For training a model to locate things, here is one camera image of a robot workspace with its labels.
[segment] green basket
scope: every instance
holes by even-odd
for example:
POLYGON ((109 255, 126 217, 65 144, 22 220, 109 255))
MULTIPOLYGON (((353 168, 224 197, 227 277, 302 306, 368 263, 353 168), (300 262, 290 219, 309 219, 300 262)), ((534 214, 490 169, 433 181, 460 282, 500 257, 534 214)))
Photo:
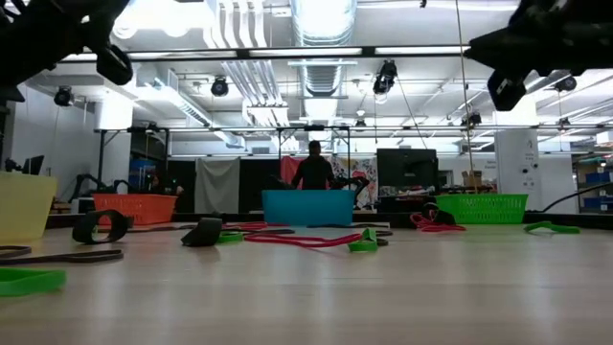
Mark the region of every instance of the green basket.
POLYGON ((521 224, 527 195, 441 195, 437 204, 458 224, 521 224))

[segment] yellow basket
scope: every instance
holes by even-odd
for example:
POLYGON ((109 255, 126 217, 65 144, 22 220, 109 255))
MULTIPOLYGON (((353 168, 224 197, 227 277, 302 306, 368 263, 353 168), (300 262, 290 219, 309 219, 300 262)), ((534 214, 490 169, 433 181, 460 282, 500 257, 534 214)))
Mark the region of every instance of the yellow basket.
POLYGON ((56 188, 53 177, 0 172, 0 244, 40 239, 56 188))

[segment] table surface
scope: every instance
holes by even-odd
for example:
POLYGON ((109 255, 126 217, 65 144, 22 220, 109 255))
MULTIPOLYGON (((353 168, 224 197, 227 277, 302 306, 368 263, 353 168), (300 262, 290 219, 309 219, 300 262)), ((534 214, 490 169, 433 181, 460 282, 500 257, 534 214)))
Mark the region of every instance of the table surface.
MULTIPOLYGON (((349 230, 303 230, 335 237, 349 230)), ((539 237, 519 226, 396 231, 375 254, 240 243, 180 245, 184 231, 38 254, 121 248, 65 268, 61 291, 0 298, 5 344, 610 344, 613 233, 539 237)))

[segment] orange basket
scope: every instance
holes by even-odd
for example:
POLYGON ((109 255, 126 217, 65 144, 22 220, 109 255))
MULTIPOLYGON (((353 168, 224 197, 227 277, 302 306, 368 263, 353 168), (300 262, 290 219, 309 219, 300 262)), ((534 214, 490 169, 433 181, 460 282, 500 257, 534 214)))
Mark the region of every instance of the orange basket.
MULTIPOLYGON (((134 217, 134 225, 169 222, 176 201, 176 196, 168 195, 94 194, 93 197, 96 211, 117 210, 124 216, 134 217)), ((100 225, 110 223, 107 217, 100 219, 100 225)))

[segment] person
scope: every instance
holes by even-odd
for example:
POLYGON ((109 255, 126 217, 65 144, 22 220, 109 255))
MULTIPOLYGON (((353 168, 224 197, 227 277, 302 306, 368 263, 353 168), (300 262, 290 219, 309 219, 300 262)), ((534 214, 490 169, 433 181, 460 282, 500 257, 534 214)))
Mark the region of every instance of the person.
POLYGON ((334 180, 332 164, 321 156, 322 147, 318 141, 308 143, 308 158, 300 162, 296 175, 291 180, 294 187, 303 181, 303 190, 325 190, 326 181, 334 180))

